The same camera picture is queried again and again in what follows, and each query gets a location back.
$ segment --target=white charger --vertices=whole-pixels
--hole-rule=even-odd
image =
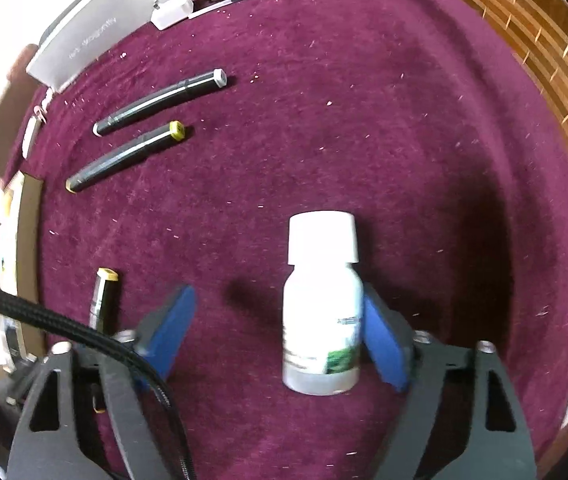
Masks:
[[[185,20],[193,12],[192,0],[168,0],[163,4],[155,4],[151,14],[151,22],[159,30]]]

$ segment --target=yellow marker cap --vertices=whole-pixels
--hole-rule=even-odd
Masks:
[[[184,128],[184,125],[180,121],[171,121],[168,124],[168,127],[170,129],[171,137],[173,137],[173,139],[177,141],[184,140],[184,137],[186,137],[186,129]]]
[[[107,269],[106,267],[100,267],[97,269],[97,275],[108,282],[116,282],[120,279],[114,270]]]

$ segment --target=black marker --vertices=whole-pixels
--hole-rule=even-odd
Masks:
[[[221,68],[185,79],[151,95],[142,97],[128,106],[117,110],[93,125],[93,133],[98,137],[135,123],[160,110],[189,101],[195,97],[209,94],[226,86],[226,74]]]
[[[97,269],[97,279],[93,289],[93,300],[89,314],[88,326],[105,333],[109,325],[109,316],[113,315],[118,300],[120,277],[114,270],[100,267]]]
[[[100,267],[97,269],[97,279],[93,289],[93,299],[91,301],[91,311],[88,319],[88,326],[105,333],[110,328],[112,318],[117,308],[120,292],[120,277],[114,270]],[[93,411],[103,413],[106,410],[104,395],[99,384],[91,385],[91,397],[93,399]]]
[[[113,173],[141,162],[152,153],[173,146],[185,136],[184,125],[180,121],[171,121],[166,126],[140,135],[82,168],[66,181],[66,189],[77,193]]]

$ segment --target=blue gripper pad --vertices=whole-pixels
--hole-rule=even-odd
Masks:
[[[403,392],[413,366],[413,330],[404,316],[386,306],[369,283],[364,285],[362,339],[381,379]]]
[[[195,289],[190,285],[180,285],[167,298],[163,307],[145,316],[138,325],[135,351],[163,379],[168,377],[173,367],[195,314],[195,304]]]

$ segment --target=screw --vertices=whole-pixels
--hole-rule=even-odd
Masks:
[[[495,345],[490,341],[479,341],[477,343],[477,349],[485,354],[495,353]]]
[[[430,344],[430,334],[426,330],[416,330],[413,334],[413,341],[425,345]]]
[[[60,341],[55,343],[53,348],[50,349],[51,353],[55,355],[65,354],[71,349],[71,343],[69,341]]]
[[[135,330],[122,330],[121,332],[117,332],[113,337],[120,343],[130,343],[131,341],[135,341],[136,334]]]

